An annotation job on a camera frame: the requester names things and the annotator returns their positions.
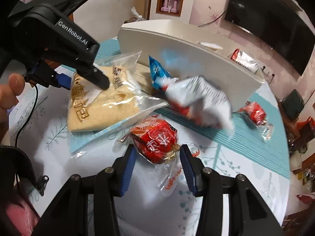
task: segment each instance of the white storage box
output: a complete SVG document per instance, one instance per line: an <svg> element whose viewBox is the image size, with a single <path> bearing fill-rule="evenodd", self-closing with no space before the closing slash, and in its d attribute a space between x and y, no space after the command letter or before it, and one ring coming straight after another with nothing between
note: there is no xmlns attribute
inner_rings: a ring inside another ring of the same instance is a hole
<svg viewBox="0 0 315 236"><path fill-rule="evenodd" d="M122 53L142 50L140 64L149 66L150 55L172 77L203 75L226 93L233 112L264 82L261 70L254 74L229 59L236 48L248 52L244 47L194 25L168 19L127 23L122 25L118 41ZM198 42L215 43L223 49L214 52Z"/></svg>

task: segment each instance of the screw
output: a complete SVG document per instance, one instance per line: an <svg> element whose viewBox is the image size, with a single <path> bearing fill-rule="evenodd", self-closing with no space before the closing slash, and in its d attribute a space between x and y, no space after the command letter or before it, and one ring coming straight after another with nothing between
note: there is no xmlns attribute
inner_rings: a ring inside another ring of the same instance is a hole
<svg viewBox="0 0 315 236"><path fill-rule="evenodd" d="M108 173L108 174L111 174L111 173L114 172L114 169L113 169L112 167L107 167L107 168L105 169L105 172Z"/></svg>
<svg viewBox="0 0 315 236"><path fill-rule="evenodd" d="M237 175L237 179L238 179L239 181L244 182L244 181L246 180L246 176L244 176L243 174L238 174L238 175Z"/></svg>
<svg viewBox="0 0 315 236"><path fill-rule="evenodd" d="M212 172L212 169L209 168L209 167L204 167L204 168L202 169L202 171L203 171L204 173L206 173L206 174L210 174L210 173Z"/></svg>
<svg viewBox="0 0 315 236"><path fill-rule="evenodd" d="M70 178L71 178L72 181L77 181L80 178L80 176L77 175L77 174L74 174Z"/></svg>

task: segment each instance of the blue wrapper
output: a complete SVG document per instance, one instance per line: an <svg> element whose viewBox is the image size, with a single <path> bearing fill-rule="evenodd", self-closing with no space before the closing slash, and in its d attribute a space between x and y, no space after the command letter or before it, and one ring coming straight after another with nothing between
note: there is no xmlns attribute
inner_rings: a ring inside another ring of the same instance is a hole
<svg viewBox="0 0 315 236"><path fill-rule="evenodd" d="M150 62L150 73L151 73L151 79L152 79L152 86L160 90L161 86L155 82L157 77L171 77L170 73L166 71L163 66L155 60L153 57L149 56L149 62Z"/></svg>

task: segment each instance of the finger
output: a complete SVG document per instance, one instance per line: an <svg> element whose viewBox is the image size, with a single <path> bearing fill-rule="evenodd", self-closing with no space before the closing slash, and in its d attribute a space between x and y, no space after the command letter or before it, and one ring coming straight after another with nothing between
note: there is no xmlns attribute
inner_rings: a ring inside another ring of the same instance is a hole
<svg viewBox="0 0 315 236"><path fill-rule="evenodd" d="M9 86L15 96L21 95L25 87L24 77L17 73L11 74L9 77Z"/></svg>
<svg viewBox="0 0 315 236"><path fill-rule="evenodd" d="M7 119L7 109L0 107L0 123Z"/></svg>
<svg viewBox="0 0 315 236"><path fill-rule="evenodd" d="M18 102L18 99L9 85L0 85L0 107L4 109L10 109Z"/></svg>

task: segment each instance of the floral wallpaper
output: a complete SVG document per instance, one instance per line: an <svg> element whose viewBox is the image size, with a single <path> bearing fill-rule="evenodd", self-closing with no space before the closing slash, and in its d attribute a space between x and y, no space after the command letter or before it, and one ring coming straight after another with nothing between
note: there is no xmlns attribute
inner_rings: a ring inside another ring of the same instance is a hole
<svg viewBox="0 0 315 236"><path fill-rule="evenodd" d="M229 0L194 0L189 23L201 25L215 20L226 10L228 2ZM315 90L315 49L303 75L300 76L292 65L269 45L232 23L226 22L224 16L205 26L204 29L224 35L241 44L271 68L275 77L270 87L278 100L285 98L293 89L297 89L307 102Z"/></svg>

